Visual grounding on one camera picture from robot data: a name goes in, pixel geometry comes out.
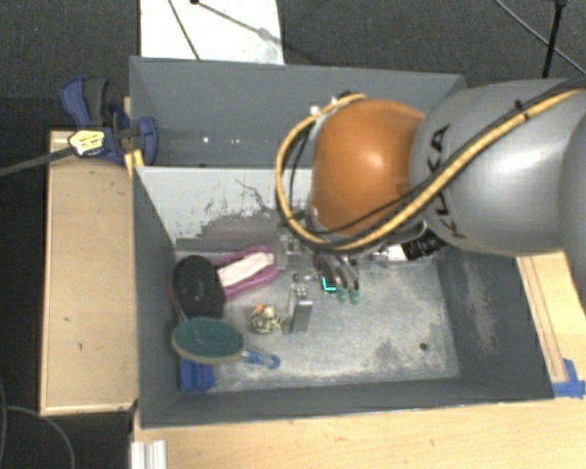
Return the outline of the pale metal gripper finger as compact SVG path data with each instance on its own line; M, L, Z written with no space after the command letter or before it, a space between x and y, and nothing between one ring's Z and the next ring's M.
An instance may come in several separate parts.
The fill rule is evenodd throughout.
M285 307L285 312L282 320L282 332L284 334L291 333L292 327L292 320L294 317L295 311L295 304L296 304L296 285L291 283L288 289L288 296L287 296L287 303Z
M294 289L293 332L303 333L308 330L314 301L310 298L305 286Z

